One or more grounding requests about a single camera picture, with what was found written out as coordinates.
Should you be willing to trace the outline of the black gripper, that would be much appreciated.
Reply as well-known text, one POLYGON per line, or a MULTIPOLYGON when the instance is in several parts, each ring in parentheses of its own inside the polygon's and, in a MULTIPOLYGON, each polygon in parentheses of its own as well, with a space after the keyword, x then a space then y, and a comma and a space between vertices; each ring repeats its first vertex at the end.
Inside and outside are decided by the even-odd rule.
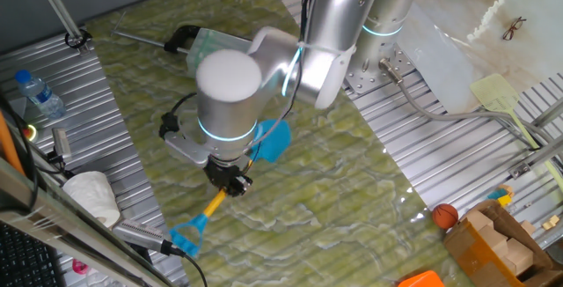
POLYGON ((238 166, 221 166, 212 158, 204 167, 204 173, 214 186, 231 197, 236 197, 238 192, 245 193, 252 185, 252 180, 238 166))

